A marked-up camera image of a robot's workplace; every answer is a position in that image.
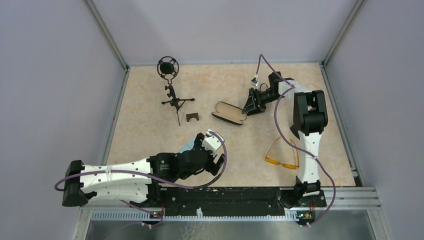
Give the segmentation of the black glasses case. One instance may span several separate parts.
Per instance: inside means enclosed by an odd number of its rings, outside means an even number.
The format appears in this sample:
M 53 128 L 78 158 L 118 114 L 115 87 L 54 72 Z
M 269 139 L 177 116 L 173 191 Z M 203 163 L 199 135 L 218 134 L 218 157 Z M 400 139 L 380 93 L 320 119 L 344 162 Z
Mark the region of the black glasses case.
M 247 119 L 247 114 L 243 113 L 241 108 L 223 101 L 216 103 L 215 111 L 211 115 L 219 120 L 237 126 L 243 125 Z

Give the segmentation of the light blue cleaning cloth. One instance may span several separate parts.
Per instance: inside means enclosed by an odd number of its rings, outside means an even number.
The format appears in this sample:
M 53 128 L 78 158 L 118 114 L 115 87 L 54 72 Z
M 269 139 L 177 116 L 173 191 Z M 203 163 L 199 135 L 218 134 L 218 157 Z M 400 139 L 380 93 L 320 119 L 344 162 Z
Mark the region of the light blue cleaning cloth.
M 178 154 L 181 154 L 185 151 L 190 151 L 192 150 L 195 146 L 196 146 L 196 139 L 192 138 L 190 139 L 187 143 L 185 143 L 179 150 L 178 150 Z

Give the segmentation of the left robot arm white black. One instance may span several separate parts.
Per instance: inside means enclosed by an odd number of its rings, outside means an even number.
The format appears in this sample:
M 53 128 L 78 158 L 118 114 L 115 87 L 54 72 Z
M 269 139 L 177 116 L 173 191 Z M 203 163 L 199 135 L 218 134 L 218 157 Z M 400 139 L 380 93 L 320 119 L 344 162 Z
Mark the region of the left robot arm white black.
M 207 172 L 214 176 L 208 187 L 223 173 L 226 154 L 225 139 L 208 130 L 198 133 L 183 151 L 161 152 L 140 160 L 110 165 L 89 165 L 73 160 L 65 177 L 54 188 L 62 192 L 62 206 L 80 207 L 94 201 L 124 201 L 145 203 L 154 207 L 160 202 L 160 184 L 190 190 L 191 186 L 178 184 L 178 180 Z

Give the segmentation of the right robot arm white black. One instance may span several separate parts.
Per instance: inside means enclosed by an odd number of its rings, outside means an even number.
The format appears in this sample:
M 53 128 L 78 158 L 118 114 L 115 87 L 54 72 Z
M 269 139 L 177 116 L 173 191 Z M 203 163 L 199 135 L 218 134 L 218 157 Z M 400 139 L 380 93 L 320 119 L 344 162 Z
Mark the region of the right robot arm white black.
M 269 86 L 261 90 L 261 83 L 253 78 L 252 88 L 242 109 L 247 116 L 263 113 L 266 105 L 279 97 L 293 102 L 292 126 L 290 131 L 300 141 L 296 147 L 299 163 L 293 191 L 282 195 L 280 202 L 286 208 L 308 206 L 319 200 L 321 181 L 319 164 L 320 141 L 328 124 L 325 94 L 322 90 L 310 90 L 292 78 L 282 80 L 279 72 L 268 76 Z

